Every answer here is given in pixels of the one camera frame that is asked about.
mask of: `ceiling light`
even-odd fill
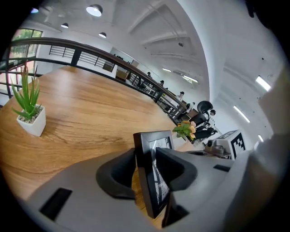
[[[103,13],[103,8],[98,4],[93,4],[87,7],[87,12],[93,16],[100,17]]]
[[[262,138],[261,135],[258,135],[258,137],[259,137],[259,139],[260,139],[262,142],[264,142],[264,140],[263,140],[263,138]]]
[[[192,81],[191,80],[189,80],[188,78],[186,78],[186,77],[182,77],[183,79],[185,79],[185,80],[187,80],[189,83],[191,83],[192,84]]]
[[[267,82],[265,82],[260,76],[258,76],[258,78],[256,79],[256,82],[258,82],[267,91],[271,89],[271,86]]]
[[[171,70],[169,69],[166,69],[166,68],[162,68],[164,71],[167,71],[167,72],[171,72]]]
[[[32,14],[36,14],[36,13],[38,13],[38,9],[36,9],[36,8],[32,8],[31,13],[32,13]]]
[[[68,28],[68,24],[67,23],[64,23],[64,24],[61,25],[61,27]]]
[[[240,111],[236,106],[234,106],[234,109],[236,110],[236,111],[238,111],[239,113],[240,113],[240,115],[242,115],[243,116],[243,118],[247,121],[247,122],[250,122],[250,120],[248,120],[248,118],[242,113],[242,111]]]
[[[190,80],[192,80],[192,81],[194,81],[194,82],[196,82],[196,83],[198,83],[198,81],[197,80],[194,80],[193,78],[191,78],[191,77],[188,77],[188,76],[185,76],[185,75],[183,75],[184,77],[186,77],[186,78],[188,78],[188,79],[190,79]]]
[[[103,38],[107,38],[107,34],[105,32],[101,32],[99,33],[99,36],[103,37]]]

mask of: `ceiling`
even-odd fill
[[[103,7],[101,17],[86,12],[91,4]],[[257,100],[265,90],[255,79],[261,75],[272,85],[285,59],[273,34],[249,17],[242,0],[50,0],[32,19],[57,29],[67,22],[70,30],[93,36],[104,31],[106,41],[160,79],[168,75],[199,99],[236,105],[256,122],[249,130],[272,134]],[[161,68],[199,83],[189,86]]]

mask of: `metal railing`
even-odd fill
[[[50,45],[50,51],[47,54],[48,58],[39,58],[39,57],[16,57],[9,58],[10,48],[12,46],[23,46],[29,44],[37,44],[37,45]],[[56,57],[67,57],[71,59],[71,62],[65,62],[63,60],[50,59],[50,55],[55,55]],[[168,117],[172,119],[172,121],[176,124],[177,117],[181,112],[183,112],[186,106],[181,103],[175,96],[163,88],[160,84],[158,84],[155,80],[148,77],[145,73],[143,73],[138,68],[132,66],[131,64],[117,58],[116,56],[107,53],[98,48],[85,45],[82,43],[78,43],[71,40],[66,39],[57,39],[57,38],[29,38],[29,39],[20,39],[16,41],[12,41],[10,47],[7,49],[2,61],[5,62],[5,68],[0,69],[0,73],[5,73],[5,82],[1,82],[0,84],[7,86],[7,93],[9,98],[13,95],[11,94],[10,86],[11,83],[9,81],[8,74],[14,73],[18,74],[19,72],[15,71],[15,67],[17,65],[23,64],[25,61],[39,61],[39,62],[48,62],[48,63],[56,63],[61,65],[70,65],[73,67],[81,68],[92,73],[99,74],[103,77],[109,78],[113,81],[119,82],[123,85],[126,85],[129,88],[135,89],[154,100],[162,110],[167,113]],[[113,78],[104,73],[98,72],[96,70],[83,67],[78,65],[78,62],[86,62],[93,66],[98,66],[99,68],[104,68],[105,70],[113,70],[114,66],[117,65],[125,69],[126,81],[122,81],[119,78]]]

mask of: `black photo frame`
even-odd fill
[[[166,142],[166,147],[173,149],[171,131],[141,132],[133,136],[139,179],[147,214],[151,218],[156,218],[167,204],[169,188],[157,170],[154,150],[156,147],[153,147],[152,150],[152,144],[155,145],[156,141],[163,144]]]

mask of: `wooden table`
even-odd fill
[[[17,123],[14,97],[0,110],[1,169],[23,199],[76,162],[134,147],[136,132],[175,126],[148,96],[91,72],[66,66],[39,82],[38,103],[46,111],[40,137]],[[191,144],[184,147],[192,150]]]

